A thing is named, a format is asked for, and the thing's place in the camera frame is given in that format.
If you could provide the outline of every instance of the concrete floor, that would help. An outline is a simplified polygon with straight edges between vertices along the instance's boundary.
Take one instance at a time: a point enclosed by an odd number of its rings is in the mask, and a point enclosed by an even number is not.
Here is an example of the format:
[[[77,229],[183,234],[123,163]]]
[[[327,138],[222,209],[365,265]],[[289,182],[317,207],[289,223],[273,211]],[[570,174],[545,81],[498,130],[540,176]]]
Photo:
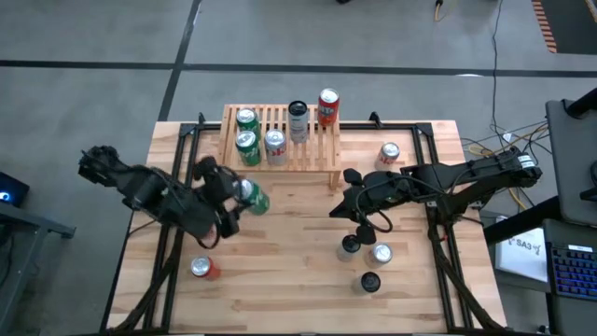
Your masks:
[[[0,0],[0,60],[173,63],[191,3]],[[460,0],[441,23],[432,21],[433,4],[203,0],[186,63],[493,69],[497,2]],[[497,42],[499,69],[597,70],[597,57],[547,51],[530,0],[504,0]],[[0,169],[32,186],[28,210],[77,226],[72,241],[48,239],[16,331],[99,328],[131,213],[113,190],[76,174],[79,150],[107,144],[125,162],[143,162],[170,74],[0,67],[0,142],[12,144],[0,147]],[[497,122],[511,130],[542,120],[547,100],[594,86],[594,78],[499,77]],[[324,87],[340,91],[343,119],[375,110],[383,119],[456,119],[463,137],[492,134],[491,77],[183,71],[168,120],[200,111],[218,120],[226,103],[314,102]],[[551,157],[535,153],[544,176],[527,193],[538,203],[556,187]],[[506,193],[487,209],[516,213]],[[500,293],[510,327],[547,323],[541,293],[502,285]]]

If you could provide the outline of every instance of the wooden rack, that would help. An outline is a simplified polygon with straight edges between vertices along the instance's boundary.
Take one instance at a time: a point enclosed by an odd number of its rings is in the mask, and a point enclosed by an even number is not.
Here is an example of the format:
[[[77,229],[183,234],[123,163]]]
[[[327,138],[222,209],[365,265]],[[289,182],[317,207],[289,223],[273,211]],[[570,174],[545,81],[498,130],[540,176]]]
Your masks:
[[[236,148],[236,113],[242,108],[253,108],[261,122],[261,163],[246,166],[241,161]],[[309,139],[304,144],[295,144],[290,140],[287,105],[226,105],[222,117],[218,161],[240,173],[323,173],[329,174],[329,187],[335,189],[340,180],[340,119],[333,126],[319,127],[317,122],[317,105],[309,108]],[[279,129],[286,136],[288,160],[285,165],[269,165],[263,138],[269,129]]]

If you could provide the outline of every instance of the wooden table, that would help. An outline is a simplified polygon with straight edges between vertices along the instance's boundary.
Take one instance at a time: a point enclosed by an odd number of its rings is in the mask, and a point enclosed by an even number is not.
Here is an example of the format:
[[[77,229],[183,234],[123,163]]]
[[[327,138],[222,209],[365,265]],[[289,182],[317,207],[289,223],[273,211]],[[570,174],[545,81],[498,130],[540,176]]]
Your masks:
[[[451,120],[430,122],[439,159],[447,164],[464,161],[456,123]],[[178,122],[156,125],[147,165],[166,172],[172,169],[178,128]],[[218,137],[218,132],[201,133],[200,157],[216,156]],[[416,164],[410,132],[342,131],[342,168],[352,167],[363,174],[371,171],[384,141],[394,141],[400,146],[402,152],[396,169]],[[184,176],[186,165],[181,166],[180,175]],[[325,174],[255,173],[249,177],[270,194],[270,212],[263,217],[243,214],[240,233],[223,240],[208,253],[223,270],[221,278],[214,282],[191,274],[191,260],[205,255],[206,251],[194,238],[185,236],[171,332],[445,331],[435,263],[421,204],[407,203],[387,211],[395,224],[394,230],[380,234],[379,239],[393,248],[394,258],[379,269],[380,291],[357,297],[349,285],[368,270],[362,254],[350,263],[339,262],[335,256],[340,239],[354,232],[356,224],[327,216],[342,200],[345,183],[342,181],[334,192],[328,189]],[[478,214],[469,211],[467,215]],[[136,214],[131,229],[147,221],[147,216]],[[455,225],[454,230],[466,284],[493,319],[505,325],[481,226],[463,221]],[[145,292],[159,231],[160,225],[149,226],[128,240],[108,327],[122,321]],[[162,300],[159,296],[156,323],[160,322]],[[462,326],[452,286],[451,301],[457,325]]]

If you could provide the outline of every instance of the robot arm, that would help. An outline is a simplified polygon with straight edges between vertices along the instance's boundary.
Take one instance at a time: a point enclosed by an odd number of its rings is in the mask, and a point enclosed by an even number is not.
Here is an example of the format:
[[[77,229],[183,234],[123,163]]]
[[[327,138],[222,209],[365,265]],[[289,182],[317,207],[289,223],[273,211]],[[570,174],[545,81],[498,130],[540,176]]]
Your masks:
[[[344,179],[351,186],[344,191],[344,201],[329,216],[359,223],[357,237],[363,244],[373,244],[374,230],[382,231],[367,219],[375,212],[406,202],[435,202],[436,221],[444,224],[456,220],[471,203],[486,203],[502,188],[531,187],[541,175],[531,157],[516,147],[466,163],[423,164],[401,168],[400,173],[373,172],[364,178],[354,169],[348,169],[344,171]],[[472,186],[453,193],[456,186],[472,182]]]
[[[158,168],[128,166],[112,147],[93,147],[83,152],[78,173],[93,183],[114,187],[132,210],[143,211],[161,224],[180,227],[198,242],[217,225],[223,238],[239,231],[239,214],[246,208],[240,203],[227,211],[223,202],[238,196],[239,177],[206,157],[194,167],[194,178],[203,178],[196,189],[186,187]]]

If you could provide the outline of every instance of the keyboard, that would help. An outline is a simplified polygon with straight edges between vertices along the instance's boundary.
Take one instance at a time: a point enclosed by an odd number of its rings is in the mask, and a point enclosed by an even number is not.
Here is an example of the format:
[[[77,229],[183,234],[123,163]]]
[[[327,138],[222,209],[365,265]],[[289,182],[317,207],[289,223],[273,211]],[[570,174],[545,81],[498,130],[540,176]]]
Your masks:
[[[597,253],[552,245],[550,257],[556,294],[597,301]]]

